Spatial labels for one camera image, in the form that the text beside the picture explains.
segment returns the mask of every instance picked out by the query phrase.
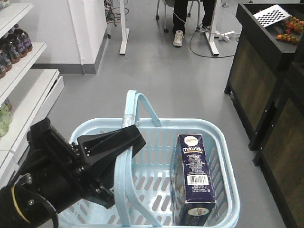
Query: chair leg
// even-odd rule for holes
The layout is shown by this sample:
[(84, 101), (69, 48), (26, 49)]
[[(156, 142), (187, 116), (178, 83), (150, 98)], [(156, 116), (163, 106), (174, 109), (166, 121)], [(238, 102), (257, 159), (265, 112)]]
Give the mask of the chair leg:
[(165, 5), (165, 18), (164, 18), (164, 30), (163, 30), (163, 32), (168, 33), (168, 30), (167, 30), (167, 5), (166, 5), (166, 3), (164, 5)]
[(200, 30), (200, 0), (198, 0), (199, 10), (198, 10), (198, 25), (196, 29)]
[(188, 17), (191, 17), (191, 10), (192, 10), (192, 6), (193, 6), (193, 2), (194, 2), (194, 1), (195, 1), (195, 0), (192, 0), (192, 1), (191, 1), (190, 10), (189, 10), (189, 13), (187, 14)]
[(158, 15), (158, 9), (160, 8), (160, 1), (161, 0), (158, 0), (158, 2), (157, 2), (157, 9), (156, 9), (156, 15), (155, 15), (155, 19), (156, 20), (160, 19), (160, 16)]

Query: gray floor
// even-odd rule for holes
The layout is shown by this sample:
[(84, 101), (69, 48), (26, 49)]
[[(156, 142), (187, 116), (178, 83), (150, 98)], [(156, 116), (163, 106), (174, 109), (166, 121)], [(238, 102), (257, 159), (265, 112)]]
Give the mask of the gray floor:
[[(226, 2), (226, 9), (235, 13), (237, 3), (245, 1)], [(233, 58), (194, 55), (189, 48), (194, 29), (189, 26), (183, 47), (173, 47), (172, 33), (164, 34), (163, 21), (157, 23), (154, 19), (156, 0), (129, 1), (126, 7), (130, 9), (126, 16), (130, 28), (126, 55), (118, 55), (120, 25), (109, 25), (112, 38), (107, 42), (98, 74), (64, 76), (66, 87), (49, 114), (52, 124), (68, 139), (88, 119), (122, 117), (130, 89), (144, 93), (159, 117), (208, 120), (222, 130), (227, 140), (241, 199), (236, 227), (285, 227), (260, 168), (252, 163), (255, 152), (248, 149), (242, 123), (229, 96), (223, 93)], [(187, 22), (195, 27), (195, 11), (192, 15)], [(163, 18), (163, 5), (160, 17)], [(168, 29), (172, 29), (170, 11)], [(241, 26), (233, 14), (221, 9), (218, 30), (240, 33)], [(235, 39), (218, 42), (220, 56), (233, 55), (236, 46)], [(193, 38), (192, 48), (210, 56), (203, 35)]]

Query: dark wooden cabinet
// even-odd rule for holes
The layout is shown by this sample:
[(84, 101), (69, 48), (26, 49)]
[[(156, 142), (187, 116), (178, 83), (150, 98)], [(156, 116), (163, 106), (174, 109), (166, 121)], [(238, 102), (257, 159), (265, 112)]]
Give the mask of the dark wooden cabinet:
[[(273, 4), (239, 4), (243, 26), (225, 93), (230, 94), (288, 228), (304, 228), (304, 38), (293, 46), (253, 17)], [(303, 20), (304, 4), (280, 4)]]
[[(231, 67), (226, 94), (233, 104), (249, 137), (249, 148), (259, 150), (276, 112), (273, 100), (278, 96), (285, 71), (293, 61), (296, 46), (276, 40), (279, 25), (264, 28), (253, 14), (273, 4), (239, 4), (236, 17), (243, 29)], [(304, 19), (304, 4), (280, 4)]]
[(304, 227), (304, 64), (292, 63), (255, 157), (288, 227)]

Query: barcode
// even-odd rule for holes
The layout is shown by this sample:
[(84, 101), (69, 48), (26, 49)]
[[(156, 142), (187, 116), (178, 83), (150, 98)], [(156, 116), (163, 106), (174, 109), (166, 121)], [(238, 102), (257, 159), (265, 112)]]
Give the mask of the barcode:
[(209, 185), (207, 175), (190, 175), (187, 176), (188, 185)]

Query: person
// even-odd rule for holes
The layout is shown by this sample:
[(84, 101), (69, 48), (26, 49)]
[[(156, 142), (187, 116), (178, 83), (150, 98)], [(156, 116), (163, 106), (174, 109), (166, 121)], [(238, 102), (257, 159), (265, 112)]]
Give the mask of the person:
[[(203, 2), (205, 15), (202, 20), (201, 30), (210, 32), (215, 0), (203, 0)], [(182, 39), (186, 33), (184, 21), (186, 21), (187, 18), (187, 6), (188, 0), (175, 0), (174, 2), (173, 34), (175, 36), (173, 45), (178, 48), (182, 46)]]

